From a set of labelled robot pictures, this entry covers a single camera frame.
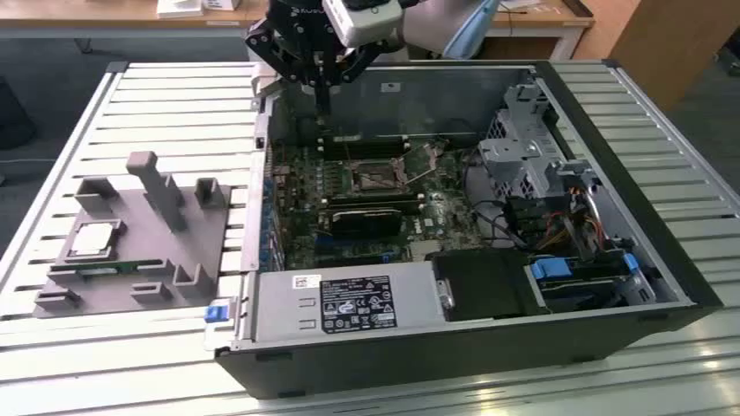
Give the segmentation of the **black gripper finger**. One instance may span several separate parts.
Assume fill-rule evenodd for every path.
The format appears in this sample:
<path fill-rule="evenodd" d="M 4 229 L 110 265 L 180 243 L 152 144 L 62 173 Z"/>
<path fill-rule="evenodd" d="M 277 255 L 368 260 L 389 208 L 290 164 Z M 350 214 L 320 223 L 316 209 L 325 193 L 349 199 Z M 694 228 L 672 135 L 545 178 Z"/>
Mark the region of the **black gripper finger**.
<path fill-rule="evenodd" d="M 314 55 L 298 55 L 268 21 L 250 27 L 245 44 L 286 81 L 313 92 L 317 119 L 324 122 L 324 80 Z"/>
<path fill-rule="evenodd" d="M 332 113 L 332 88 L 354 81 L 378 56 L 394 50 L 396 45 L 388 39 L 361 45 L 348 55 L 341 55 L 346 48 L 338 41 L 326 45 L 324 50 L 324 120 L 328 120 Z"/>

